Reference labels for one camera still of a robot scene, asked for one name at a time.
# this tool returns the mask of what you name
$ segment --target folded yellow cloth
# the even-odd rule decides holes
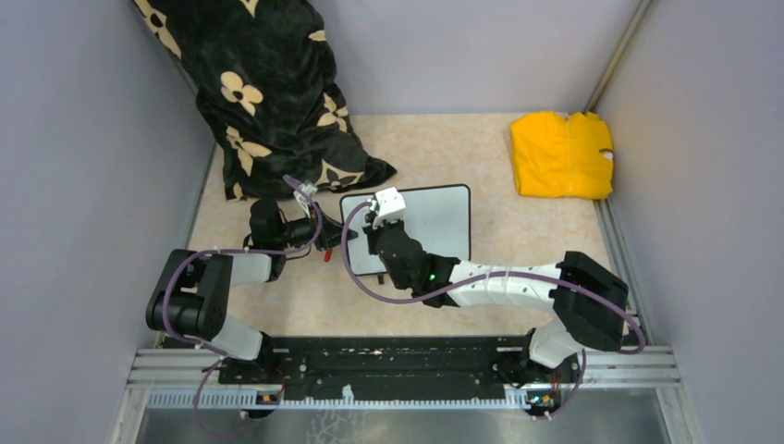
[[[612,192],[612,137],[598,115],[533,113],[509,128],[518,193],[605,199]]]

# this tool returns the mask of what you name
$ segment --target gray floor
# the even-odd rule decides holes
[[[207,411],[204,424],[226,433],[236,412]],[[137,444],[219,442],[203,435],[191,410],[148,410]],[[229,442],[274,444],[439,443],[635,443],[668,442],[653,390],[585,390],[552,423],[525,420],[524,413],[477,411],[286,411],[258,421]]]

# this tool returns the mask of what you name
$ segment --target white wall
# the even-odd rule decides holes
[[[784,3],[660,2],[599,111],[644,304],[705,443],[780,442]]]
[[[353,114],[580,111],[637,0],[312,0]]]
[[[130,1],[0,3],[0,442],[106,442],[212,136]]]

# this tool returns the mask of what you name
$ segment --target beige table surface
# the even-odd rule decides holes
[[[472,194],[472,261],[489,265],[542,265],[557,262],[566,250],[587,253],[608,266],[605,244],[591,201],[537,199],[514,190],[509,162],[508,124],[518,115],[419,115],[353,117],[365,149],[385,159],[398,174],[381,188],[399,189],[465,183]],[[250,233],[251,202],[228,203],[223,192],[223,156],[216,153],[204,190],[190,247],[238,248]],[[340,219],[344,194],[319,192],[316,201]],[[300,217],[293,202],[281,204]],[[228,311],[271,336],[512,335],[549,319],[521,308],[479,306],[435,309],[418,304],[378,302],[347,276],[341,251],[324,262],[315,249],[286,264],[283,276],[268,284],[232,287]],[[405,298],[389,280],[371,289]]]

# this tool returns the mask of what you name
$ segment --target floral blanket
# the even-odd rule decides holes
[[[289,174],[332,191],[397,171],[351,127],[324,21],[305,0],[134,0],[197,84],[196,105],[224,151],[229,200],[285,198]]]

